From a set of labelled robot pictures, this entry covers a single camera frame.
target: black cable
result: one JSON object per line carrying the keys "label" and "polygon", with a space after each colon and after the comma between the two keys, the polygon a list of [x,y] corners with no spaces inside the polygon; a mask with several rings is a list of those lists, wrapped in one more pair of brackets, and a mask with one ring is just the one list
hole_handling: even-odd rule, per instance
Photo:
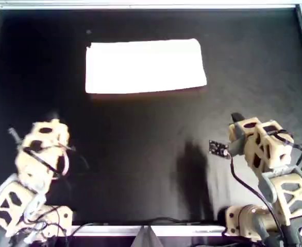
{"label": "black cable", "polygon": [[230,155],[231,157],[231,162],[230,162],[230,168],[231,168],[231,174],[232,176],[241,184],[243,185],[246,189],[248,189],[249,191],[251,191],[254,195],[256,195],[268,208],[270,214],[272,215],[272,217],[274,218],[275,220],[275,223],[276,223],[276,226],[277,226],[277,229],[278,229],[278,232],[279,234],[281,235],[284,243],[286,242],[286,239],[284,238],[284,233],[280,227],[280,224],[279,224],[279,221],[278,221],[278,218],[276,217],[275,213],[274,213],[274,210],[273,210],[273,207],[271,206],[271,204],[263,197],[263,195],[261,195],[260,193],[258,193],[256,190],[254,190],[252,187],[250,187],[248,184],[246,184],[244,181],[242,181],[234,172],[234,165],[233,165],[233,157]]}
{"label": "black cable", "polygon": [[89,164],[88,164],[86,158],[85,158],[82,154],[80,154],[80,153],[75,149],[75,147],[66,147],[66,146],[64,146],[64,145],[62,145],[62,144],[60,144],[60,145],[61,145],[62,147],[64,147],[64,148],[66,148],[67,150],[72,151],[73,153],[75,153],[75,154],[82,160],[83,164],[85,165],[85,168],[86,168],[87,170],[90,170],[90,166],[89,166]]}
{"label": "black cable", "polygon": [[87,223],[87,224],[84,224],[84,225],[79,226],[76,230],[74,230],[74,231],[68,236],[68,240],[67,240],[67,242],[66,242],[65,247],[69,247],[69,246],[70,246],[70,243],[71,243],[71,240],[72,240],[73,236],[74,236],[79,230],[81,230],[83,227],[89,226],[89,225],[98,225],[98,224],[97,224],[97,223]]}
{"label": "black cable", "polygon": [[[279,134],[288,134],[288,135],[290,135],[293,138],[293,135],[291,133],[289,133],[287,130],[279,130],[279,131],[273,132],[273,133],[271,133],[269,135],[273,135],[278,140],[280,140],[281,142],[283,142],[285,145],[289,145],[292,148],[298,149],[298,150],[300,150],[302,152],[302,144],[292,143],[289,140],[281,137]],[[302,154],[300,155],[298,161],[296,162],[296,165],[298,166],[301,163],[301,161],[302,161]]]}
{"label": "black cable", "polygon": [[59,216],[59,213],[58,213],[58,207],[55,208],[53,206],[51,206],[52,209],[54,209],[56,212],[57,212],[57,216],[58,216],[58,227],[57,227],[57,237],[56,237],[56,240],[54,241],[54,244],[53,244],[53,247],[55,246],[57,240],[58,240],[58,235],[59,235],[59,226],[60,226],[60,216]]}

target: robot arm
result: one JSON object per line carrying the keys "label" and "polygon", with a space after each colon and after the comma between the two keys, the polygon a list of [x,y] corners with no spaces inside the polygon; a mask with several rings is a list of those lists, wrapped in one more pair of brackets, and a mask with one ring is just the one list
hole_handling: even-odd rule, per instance
{"label": "robot arm", "polygon": [[[58,159],[63,155],[67,158],[67,126],[58,119],[37,122],[22,142],[16,141],[20,143],[15,159],[18,172],[0,186],[0,246],[26,246],[70,234],[72,211],[44,205],[54,175],[62,175],[57,171]],[[12,242],[12,237],[23,231],[25,238]]]}
{"label": "robot arm", "polygon": [[293,137],[276,121],[261,123],[256,117],[244,119],[239,114],[233,115],[233,119],[234,123],[229,126],[231,143],[223,145],[210,141],[210,152],[231,159],[232,171],[232,157],[244,155],[259,180],[264,196],[261,199],[266,200],[268,208],[229,207],[226,234],[262,240],[271,246],[280,246],[278,235],[282,235],[282,244],[300,246],[302,171],[290,163],[292,147],[302,150],[301,145],[295,145]]}

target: black tabletop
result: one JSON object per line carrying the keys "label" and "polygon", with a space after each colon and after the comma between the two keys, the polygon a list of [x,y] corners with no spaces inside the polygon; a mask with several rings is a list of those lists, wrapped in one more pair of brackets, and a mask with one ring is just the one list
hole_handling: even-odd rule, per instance
{"label": "black tabletop", "polygon": [[[191,38],[202,47],[208,81],[203,90],[106,100],[85,93],[90,42]],[[258,202],[241,196],[228,162],[208,155],[208,141],[227,142],[230,113],[239,111],[277,120],[302,143],[296,13],[1,11],[0,183],[15,172],[15,144],[7,129],[25,135],[52,110],[90,166],[86,170],[70,153],[71,189],[58,181],[48,196],[49,204],[70,206],[77,220],[212,220],[224,206]],[[256,187],[244,158],[235,165]]]}

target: white cloth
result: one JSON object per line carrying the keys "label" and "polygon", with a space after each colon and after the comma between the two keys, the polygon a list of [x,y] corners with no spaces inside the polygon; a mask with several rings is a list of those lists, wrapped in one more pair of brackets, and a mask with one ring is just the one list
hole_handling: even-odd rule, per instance
{"label": "white cloth", "polygon": [[196,39],[92,43],[86,52],[86,92],[129,94],[206,85]]}

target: aluminum frame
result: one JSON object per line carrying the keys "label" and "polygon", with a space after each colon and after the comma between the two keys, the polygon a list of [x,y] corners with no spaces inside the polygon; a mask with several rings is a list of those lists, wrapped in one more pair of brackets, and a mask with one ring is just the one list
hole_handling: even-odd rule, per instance
{"label": "aluminum frame", "polygon": [[[296,8],[302,31],[302,0],[0,0],[1,10],[31,9],[262,9]],[[157,236],[221,236],[217,225],[154,225]],[[141,226],[86,226],[76,236],[136,236]]]}

